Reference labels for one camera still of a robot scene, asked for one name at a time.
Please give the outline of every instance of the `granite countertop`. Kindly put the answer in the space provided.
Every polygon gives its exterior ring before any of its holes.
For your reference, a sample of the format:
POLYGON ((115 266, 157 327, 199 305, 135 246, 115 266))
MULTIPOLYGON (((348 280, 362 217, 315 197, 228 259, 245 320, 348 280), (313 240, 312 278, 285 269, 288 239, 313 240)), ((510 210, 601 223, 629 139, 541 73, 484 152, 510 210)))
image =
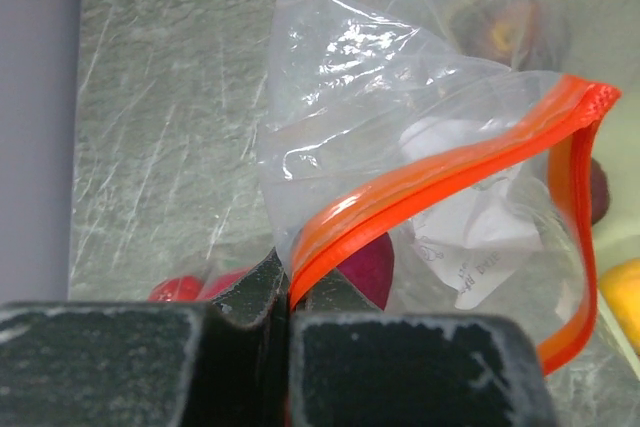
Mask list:
MULTIPOLYGON (((172 275, 259 261, 275 0, 83 2, 72 297, 140 300, 172 275)), ((640 423, 640 382, 605 334, 549 379, 563 425, 640 423)))

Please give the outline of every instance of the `red apple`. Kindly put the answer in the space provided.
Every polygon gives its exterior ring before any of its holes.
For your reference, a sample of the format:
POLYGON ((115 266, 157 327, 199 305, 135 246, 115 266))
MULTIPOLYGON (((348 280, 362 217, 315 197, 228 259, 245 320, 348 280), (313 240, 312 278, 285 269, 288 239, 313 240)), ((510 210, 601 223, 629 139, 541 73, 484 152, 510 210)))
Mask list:
POLYGON ((230 274, 221 275, 213 283, 205 286, 202 293, 198 296, 198 300, 209 300, 217 297, 222 291, 231 287, 238 280, 244 277, 251 268, 242 269, 230 274))
POLYGON ((165 280, 157 285, 149 295, 153 302, 185 302, 196 300, 202 290, 202 282, 197 277, 185 275, 165 280))

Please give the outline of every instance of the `gray wall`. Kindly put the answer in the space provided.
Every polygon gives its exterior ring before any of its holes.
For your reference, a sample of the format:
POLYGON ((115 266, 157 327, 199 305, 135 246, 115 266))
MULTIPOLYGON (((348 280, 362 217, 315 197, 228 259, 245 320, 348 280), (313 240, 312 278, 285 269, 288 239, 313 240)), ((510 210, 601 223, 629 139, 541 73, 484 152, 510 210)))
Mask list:
POLYGON ((68 295, 80 0, 0 0, 0 303, 68 295))

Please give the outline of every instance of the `black object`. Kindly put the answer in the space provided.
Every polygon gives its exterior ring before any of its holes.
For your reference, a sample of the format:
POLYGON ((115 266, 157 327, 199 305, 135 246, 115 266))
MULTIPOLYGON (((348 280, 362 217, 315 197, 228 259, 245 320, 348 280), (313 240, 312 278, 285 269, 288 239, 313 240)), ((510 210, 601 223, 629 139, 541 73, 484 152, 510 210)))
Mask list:
POLYGON ((338 272, 289 316, 287 288, 272 252, 211 303, 5 306, 0 426, 282 426, 287 390, 293 427, 556 425, 513 323, 390 316, 338 272))
POLYGON ((536 353, 496 317, 296 314, 294 426, 554 426, 536 353))

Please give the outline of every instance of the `red fruit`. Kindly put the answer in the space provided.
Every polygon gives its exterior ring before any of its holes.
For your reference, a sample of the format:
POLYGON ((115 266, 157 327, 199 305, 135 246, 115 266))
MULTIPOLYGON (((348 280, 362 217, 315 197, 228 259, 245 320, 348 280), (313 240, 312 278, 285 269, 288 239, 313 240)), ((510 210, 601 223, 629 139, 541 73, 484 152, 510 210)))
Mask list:
POLYGON ((607 174, 597 160, 591 159, 591 225, 605 216, 610 203, 607 174))
POLYGON ((378 237, 338 266, 338 270, 384 310, 393 281, 395 256, 389 234, 378 237))
POLYGON ((202 290, 202 282, 197 277, 185 275, 165 280, 157 285, 149 295, 152 302, 186 302, 196 300, 202 290))
POLYGON ((238 280, 244 277, 251 268, 239 270, 237 272, 231 272, 230 274, 221 275, 215 282, 206 286, 202 293, 198 296, 198 300, 209 300, 218 296, 222 291, 231 287, 238 280))

